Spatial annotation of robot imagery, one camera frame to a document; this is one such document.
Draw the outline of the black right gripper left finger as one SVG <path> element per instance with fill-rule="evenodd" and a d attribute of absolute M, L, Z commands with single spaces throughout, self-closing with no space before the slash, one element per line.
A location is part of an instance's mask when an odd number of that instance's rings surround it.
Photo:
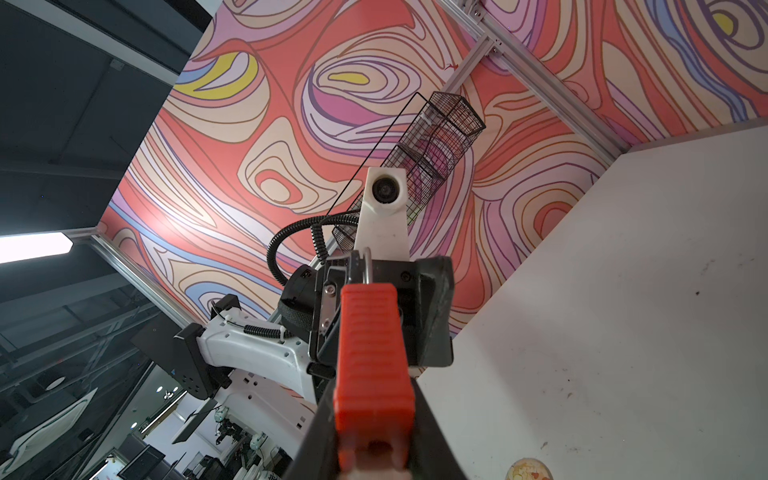
<path fill-rule="evenodd" d="M 293 456 L 283 479 L 336 480 L 339 476 L 338 435 L 333 398 L 335 383 L 329 383 L 304 440 Z"/>

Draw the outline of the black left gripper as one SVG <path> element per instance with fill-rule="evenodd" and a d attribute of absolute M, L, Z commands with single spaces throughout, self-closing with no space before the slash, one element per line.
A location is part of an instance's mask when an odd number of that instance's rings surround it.
<path fill-rule="evenodd" d="M 450 257 L 395 262 L 395 287 L 402 310 L 402 332 L 410 367 L 443 368 L 453 363 L 450 312 L 455 293 Z M 336 368 L 341 330 L 341 291 L 348 284 L 372 282 L 370 250 L 329 257 L 317 269 L 309 356 Z"/>

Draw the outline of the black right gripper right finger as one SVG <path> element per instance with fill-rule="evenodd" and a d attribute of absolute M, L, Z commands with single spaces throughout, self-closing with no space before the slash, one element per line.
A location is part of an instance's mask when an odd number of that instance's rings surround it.
<path fill-rule="evenodd" d="M 417 480 L 466 480 L 417 381 L 415 417 L 409 446 L 408 469 Z"/>

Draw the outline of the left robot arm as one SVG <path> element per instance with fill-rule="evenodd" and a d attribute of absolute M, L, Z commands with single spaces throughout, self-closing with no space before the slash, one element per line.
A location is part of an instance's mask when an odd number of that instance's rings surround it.
<path fill-rule="evenodd" d="M 367 265 L 351 252 L 320 268 L 297 269 L 279 299 L 271 323 L 246 313 L 239 298 L 215 302 L 207 325 L 184 328 L 153 321 L 132 342 L 173 377 L 190 396 L 205 402 L 175 437 L 181 443 L 219 406 L 235 429 L 265 433 L 295 455 L 317 404 L 337 369 L 342 288 L 372 279 L 397 292 L 400 328 L 411 367 L 447 367 L 453 362 L 449 313 L 455 282 L 450 258 L 375 260 Z"/>

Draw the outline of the beige round badge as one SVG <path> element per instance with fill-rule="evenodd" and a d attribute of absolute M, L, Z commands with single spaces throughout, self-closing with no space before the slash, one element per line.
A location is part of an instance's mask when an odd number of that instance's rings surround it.
<path fill-rule="evenodd" d="M 523 458 L 515 461 L 507 471 L 506 480 L 552 480 L 550 469 L 540 460 Z"/>

